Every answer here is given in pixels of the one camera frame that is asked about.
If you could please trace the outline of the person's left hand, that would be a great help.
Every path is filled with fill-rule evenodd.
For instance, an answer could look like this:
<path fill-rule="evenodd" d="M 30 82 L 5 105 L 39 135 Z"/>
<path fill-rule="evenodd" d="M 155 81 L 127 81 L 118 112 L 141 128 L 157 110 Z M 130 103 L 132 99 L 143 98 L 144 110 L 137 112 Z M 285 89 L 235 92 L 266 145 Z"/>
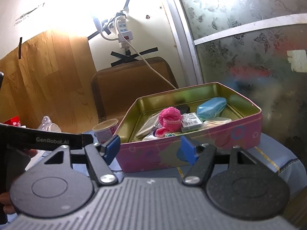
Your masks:
<path fill-rule="evenodd" d="M 33 158 L 37 155 L 37 150 L 34 149 L 24 149 L 23 152 L 28 155 L 30 158 Z M 9 192 L 5 192 L 1 194 L 1 204 L 3 205 L 3 211 L 5 214 L 12 215 L 16 213 L 10 198 L 9 198 Z"/>

